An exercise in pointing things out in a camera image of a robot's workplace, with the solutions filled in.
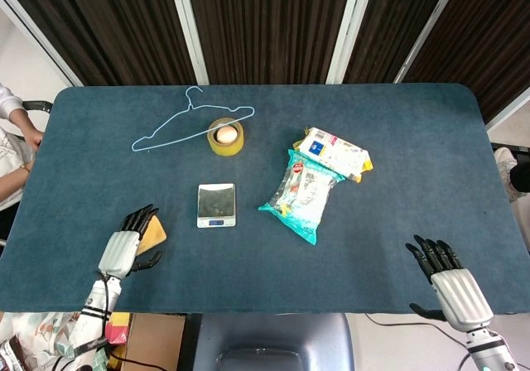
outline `dark blue felt surface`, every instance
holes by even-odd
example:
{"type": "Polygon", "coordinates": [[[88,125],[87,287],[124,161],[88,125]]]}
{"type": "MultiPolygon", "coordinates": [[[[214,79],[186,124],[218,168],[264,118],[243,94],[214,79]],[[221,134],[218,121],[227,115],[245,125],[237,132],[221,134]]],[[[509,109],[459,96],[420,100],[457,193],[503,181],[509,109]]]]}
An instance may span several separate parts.
{"type": "MultiPolygon", "coordinates": [[[[187,103],[186,87],[67,89],[0,262],[0,309],[79,310],[123,216],[160,207],[169,239],[153,269],[123,283],[122,311],[409,312],[434,293],[405,249],[444,239],[497,313],[530,311],[530,259],[514,223],[473,94],[458,84],[211,86],[195,104],[252,105],[245,147],[216,156],[205,137],[150,152],[131,143],[187,103]],[[312,246],[257,207],[287,149],[317,126],[369,150],[363,183],[330,193],[312,246]],[[238,224],[197,229],[200,183],[233,182],[238,224]]],[[[175,120],[160,141],[225,113],[175,120]]]]}

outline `robotic arm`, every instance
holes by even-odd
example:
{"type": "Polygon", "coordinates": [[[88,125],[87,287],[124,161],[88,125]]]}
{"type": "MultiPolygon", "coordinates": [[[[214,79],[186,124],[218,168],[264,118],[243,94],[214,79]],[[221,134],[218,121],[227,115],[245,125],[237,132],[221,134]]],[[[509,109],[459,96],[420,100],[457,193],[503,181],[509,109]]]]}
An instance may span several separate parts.
{"type": "Polygon", "coordinates": [[[153,267],[160,260],[161,252],[146,262],[136,262],[140,241],[152,217],[158,212],[148,205],[125,217],[117,232],[107,243],[101,261],[99,275],[94,283],[83,310],[70,335],[75,348],[75,358],[58,358],[49,370],[91,371],[96,350],[105,346],[105,326],[122,291],[120,282],[131,272],[153,267]]]}
{"type": "Polygon", "coordinates": [[[407,243],[427,280],[434,288],[441,311],[427,311],[416,303],[410,307],[418,315],[447,321],[451,327],[465,332],[465,347],[480,371],[519,371],[504,338],[488,325],[494,317],[484,294],[453,249],[443,241],[424,240],[415,235],[421,247],[407,243]]]}

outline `person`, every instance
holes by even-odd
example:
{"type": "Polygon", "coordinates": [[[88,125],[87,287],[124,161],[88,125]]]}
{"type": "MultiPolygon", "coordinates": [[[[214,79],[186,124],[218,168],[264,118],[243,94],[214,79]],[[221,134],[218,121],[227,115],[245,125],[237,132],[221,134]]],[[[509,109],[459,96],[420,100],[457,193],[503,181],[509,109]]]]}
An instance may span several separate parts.
{"type": "Polygon", "coordinates": [[[25,141],[0,127],[0,239],[7,239],[33,159],[42,141],[20,98],[0,84],[0,118],[22,131],[25,141]]]}
{"type": "Polygon", "coordinates": [[[494,156],[510,203],[530,192],[530,162],[518,164],[507,147],[497,149],[494,156]]]}

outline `wire hanger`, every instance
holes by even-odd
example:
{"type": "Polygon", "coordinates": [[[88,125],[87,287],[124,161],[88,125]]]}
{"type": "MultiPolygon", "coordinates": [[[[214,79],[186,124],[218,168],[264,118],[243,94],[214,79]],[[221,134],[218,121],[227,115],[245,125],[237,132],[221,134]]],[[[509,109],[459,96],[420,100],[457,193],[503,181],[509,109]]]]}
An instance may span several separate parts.
{"type": "Polygon", "coordinates": [[[137,139],[136,141],[134,141],[134,143],[131,145],[131,150],[133,152],[142,152],[144,150],[151,150],[151,149],[156,149],[158,147],[164,147],[164,146],[173,145],[175,143],[184,142],[184,141],[187,141],[188,139],[192,139],[193,137],[198,137],[199,135],[202,135],[204,133],[209,133],[210,131],[214,131],[214,130],[219,129],[221,127],[224,127],[226,125],[230,125],[230,124],[236,123],[237,121],[244,120],[245,118],[251,118],[256,113],[256,110],[252,106],[239,106],[237,108],[228,108],[226,106],[216,106],[214,104],[201,104],[201,106],[195,106],[191,102],[191,98],[188,95],[188,92],[190,91],[190,89],[198,89],[200,92],[204,92],[201,88],[197,87],[196,85],[188,88],[185,91],[185,96],[188,98],[188,108],[186,110],[181,110],[180,112],[173,114],[164,123],[162,123],[162,125],[160,127],[155,129],[155,131],[153,131],[153,133],[151,135],[149,135],[147,137],[141,137],[141,138],[137,139]],[[192,110],[198,110],[200,108],[221,108],[223,110],[228,110],[231,113],[235,113],[235,112],[237,112],[240,109],[247,109],[247,110],[251,110],[251,113],[247,114],[246,116],[243,116],[241,118],[238,118],[237,120],[231,121],[230,123],[220,124],[219,126],[217,126],[215,128],[206,129],[204,131],[201,131],[201,132],[198,132],[198,133],[194,133],[193,135],[190,135],[189,137],[182,137],[181,139],[177,139],[175,141],[171,141],[171,142],[167,142],[167,143],[162,143],[160,145],[153,145],[153,146],[148,146],[148,147],[136,148],[136,145],[138,143],[140,143],[141,141],[144,141],[146,139],[153,139],[157,135],[158,131],[160,131],[164,126],[166,126],[166,124],[168,124],[173,118],[176,118],[176,117],[180,116],[181,114],[188,113],[188,112],[190,112],[192,110]]]}

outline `dark brown curtain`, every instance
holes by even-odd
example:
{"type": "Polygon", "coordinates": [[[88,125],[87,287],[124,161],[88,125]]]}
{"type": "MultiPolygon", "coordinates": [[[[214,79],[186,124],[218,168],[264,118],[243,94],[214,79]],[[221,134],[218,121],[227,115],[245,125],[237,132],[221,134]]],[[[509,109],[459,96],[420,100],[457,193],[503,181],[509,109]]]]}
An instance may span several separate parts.
{"type": "Polygon", "coordinates": [[[530,0],[450,0],[405,81],[458,82],[484,120],[530,86],[530,0]]]}
{"type": "Polygon", "coordinates": [[[346,83],[392,83],[438,0],[369,0],[346,83]]]}
{"type": "Polygon", "coordinates": [[[191,0],[211,84],[324,83],[346,0],[191,0]]]}
{"type": "Polygon", "coordinates": [[[18,0],[85,85],[192,84],[173,0],[18,0]]]}

